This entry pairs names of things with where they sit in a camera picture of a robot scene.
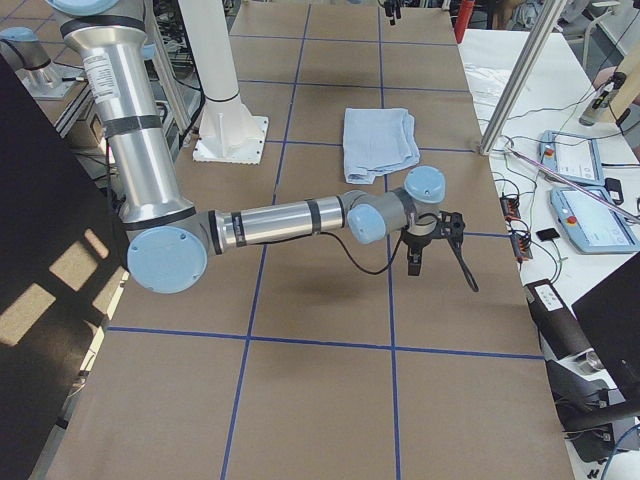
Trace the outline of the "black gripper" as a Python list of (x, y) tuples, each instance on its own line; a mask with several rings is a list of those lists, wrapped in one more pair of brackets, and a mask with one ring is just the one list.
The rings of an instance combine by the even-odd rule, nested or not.
[(407, 273), (419, 276), (422, 268), (422, 251), (436, 237), (437, 219), (422, 219), (402, 230), (402, 241), (407, 246)]

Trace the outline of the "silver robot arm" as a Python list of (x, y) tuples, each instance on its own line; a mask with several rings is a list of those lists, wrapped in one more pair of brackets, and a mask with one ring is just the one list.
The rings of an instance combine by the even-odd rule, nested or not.
[(416, 274), (422, 249), (451, 236), (441, 210), (445, 179), (417, 167), (402, 187), (381, 196), (350, 191), (249, 210), (199, 212), (181, 193), (143, 60), (140, 1), (56, 1), (65, 43), (82, 58), (126, 201), (127, 267), (143, 287), (172, 294), (204, 274), (210, 255), (349, 228), (363, 244), (398, 232)]

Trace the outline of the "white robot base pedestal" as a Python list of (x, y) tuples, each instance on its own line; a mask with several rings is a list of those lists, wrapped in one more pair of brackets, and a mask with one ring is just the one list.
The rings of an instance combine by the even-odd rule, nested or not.
[(223, 3), (185, 0), (179, 7), (205, 97), (193, 158), (259, 164), (269, 119), (252, 115), (241, 99)]

